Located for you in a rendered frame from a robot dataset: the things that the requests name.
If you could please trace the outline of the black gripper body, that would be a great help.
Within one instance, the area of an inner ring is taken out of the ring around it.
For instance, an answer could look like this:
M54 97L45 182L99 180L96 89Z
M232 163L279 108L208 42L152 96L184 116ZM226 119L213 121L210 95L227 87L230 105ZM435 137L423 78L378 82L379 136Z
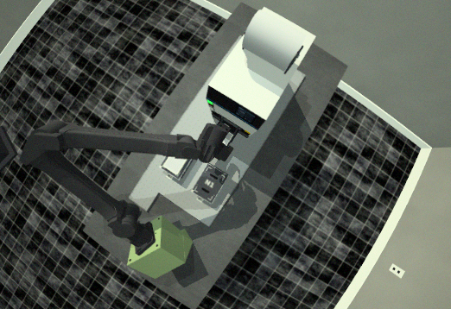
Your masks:
M216 159L218 159L219 161L226 161L227 158L229 157L229 155L231 154L231 152L229 152L228 150L228 146L224 146L222 148L222 150L220 151L220 153L218 155L215 156Z

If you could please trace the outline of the white cylinder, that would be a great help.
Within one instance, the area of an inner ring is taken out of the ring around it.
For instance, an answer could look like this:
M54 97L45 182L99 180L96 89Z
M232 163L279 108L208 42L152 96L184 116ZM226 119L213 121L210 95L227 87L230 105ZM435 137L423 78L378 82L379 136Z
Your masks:
M306 37L304 33L260 9L245 32L242 48L285 71Z

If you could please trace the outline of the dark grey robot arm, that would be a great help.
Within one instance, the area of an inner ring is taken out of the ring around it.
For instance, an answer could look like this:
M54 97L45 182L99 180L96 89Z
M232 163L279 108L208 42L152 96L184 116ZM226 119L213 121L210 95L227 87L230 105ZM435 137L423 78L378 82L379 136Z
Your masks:
M152 223L146 223L148 226L140 224L138 218L142 211L137 205L114 199L74 166L60 149L91 148L163 155L175 159L199 158L208 163L225 146L223 141L229 129L230 126L225 123L207 123L198 140L195 140L189 135L99 129L56 120L31 132L19 161L25 166L30 164L42 170L91 206L109 222L108 226L115 236L131 240L136 254L141 255L156 242Z

